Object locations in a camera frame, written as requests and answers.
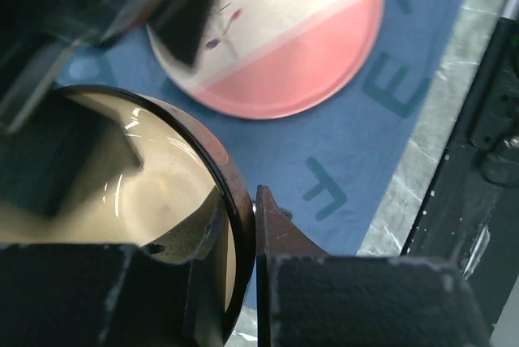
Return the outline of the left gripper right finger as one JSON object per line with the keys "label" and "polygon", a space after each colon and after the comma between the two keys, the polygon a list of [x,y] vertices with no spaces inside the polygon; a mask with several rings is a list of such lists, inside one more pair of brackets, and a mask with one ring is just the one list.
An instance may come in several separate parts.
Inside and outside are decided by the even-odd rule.
{"label": "left gripper right finger", "polygon": [[259,186],[256,288],[261,346],[487,346],[483,317],[451,264],[330,255]]}

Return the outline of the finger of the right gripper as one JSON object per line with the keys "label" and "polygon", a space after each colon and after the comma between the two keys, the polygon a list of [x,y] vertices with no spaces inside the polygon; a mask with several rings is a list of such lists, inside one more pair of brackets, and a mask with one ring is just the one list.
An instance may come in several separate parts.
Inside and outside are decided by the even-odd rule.
{"label": "finger of the right gripper", "polygon": [[216,0],[164,0],[149,27],[173,58],[193,67]]}

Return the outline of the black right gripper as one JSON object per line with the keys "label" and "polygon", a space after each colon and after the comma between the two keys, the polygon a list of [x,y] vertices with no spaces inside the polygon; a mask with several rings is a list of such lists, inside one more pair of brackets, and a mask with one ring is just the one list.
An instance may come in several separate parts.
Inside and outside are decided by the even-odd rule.
{"label": "black right gripper", "polygon": [[38,106],[71,48],[107,45],[144,22],[159,0],[1,0],[1,129]]}

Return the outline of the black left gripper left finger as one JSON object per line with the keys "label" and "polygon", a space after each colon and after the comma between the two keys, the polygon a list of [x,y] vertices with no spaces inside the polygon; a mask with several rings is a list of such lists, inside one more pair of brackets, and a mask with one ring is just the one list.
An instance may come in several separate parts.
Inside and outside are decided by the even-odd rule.
{"label": "black left gripper left finger", "polygon": [[221,346],[225,204],[211,193],[158,242],[1,247],[4,346]]}

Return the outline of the brown rimmed ceramic bowl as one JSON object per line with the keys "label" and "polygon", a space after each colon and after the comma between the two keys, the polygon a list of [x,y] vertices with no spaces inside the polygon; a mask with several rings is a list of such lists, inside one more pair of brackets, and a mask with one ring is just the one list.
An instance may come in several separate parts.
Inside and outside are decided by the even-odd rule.
{"label": "brown rimmed ceramic bowl", "polygon": [[49,94],[21,128],[1,133],[1,247],[144,249],[213,192],[227,227],[225,343],[251,277],[254,214],[240,173],[210,131],[163,101],[78,85]]}

